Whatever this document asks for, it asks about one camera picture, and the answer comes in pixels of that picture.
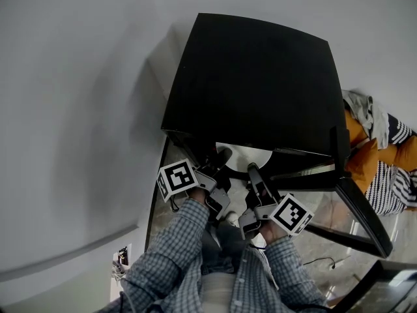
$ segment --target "checkered shirt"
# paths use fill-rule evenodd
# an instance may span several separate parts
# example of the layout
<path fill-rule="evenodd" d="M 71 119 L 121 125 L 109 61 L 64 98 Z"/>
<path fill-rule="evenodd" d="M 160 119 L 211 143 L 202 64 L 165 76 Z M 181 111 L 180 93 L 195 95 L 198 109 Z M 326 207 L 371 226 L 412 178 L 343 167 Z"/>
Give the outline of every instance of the checkered shirt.
<path fill-rule="evenodd" d="M 121 280 L 121 296 L 100 312 L 203 312 L 201 238 L 208 218 L 204 206 L 186 200 Z M 265 254 L 270 271 L 255 249 L 248 247 L 242 253 L 230 312 L 293 312 L 300 311 L 300 305 L 326 305 L 290 238 L 268 245 Z"/>

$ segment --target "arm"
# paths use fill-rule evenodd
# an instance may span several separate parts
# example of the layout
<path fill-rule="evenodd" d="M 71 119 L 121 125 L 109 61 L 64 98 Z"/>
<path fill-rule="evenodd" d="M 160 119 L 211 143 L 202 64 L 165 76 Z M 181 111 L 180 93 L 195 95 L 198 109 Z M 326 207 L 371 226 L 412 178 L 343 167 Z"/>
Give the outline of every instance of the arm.
<path fill-rule="evenodd" d="M 194 191 L 194 199 L 184 202 L 177 216 L 162 230 L 121 280 L 124 293 L 105 312 L 119 312 L 134 306 L 136 312 L 163 299 L 173 289 L 181 273 L 201 251 L 201 237 L 209 218 L 204 192 Z"/>
<path fill-rule="evenodd" d="M 293 242 L 285 231 L 270 222 L 261 228 L 261 233 L 268 244 L 265 254 L 282 302 L 292 309 L 301 305 L 326 306 L 326 299 L 308 275 Z"/>

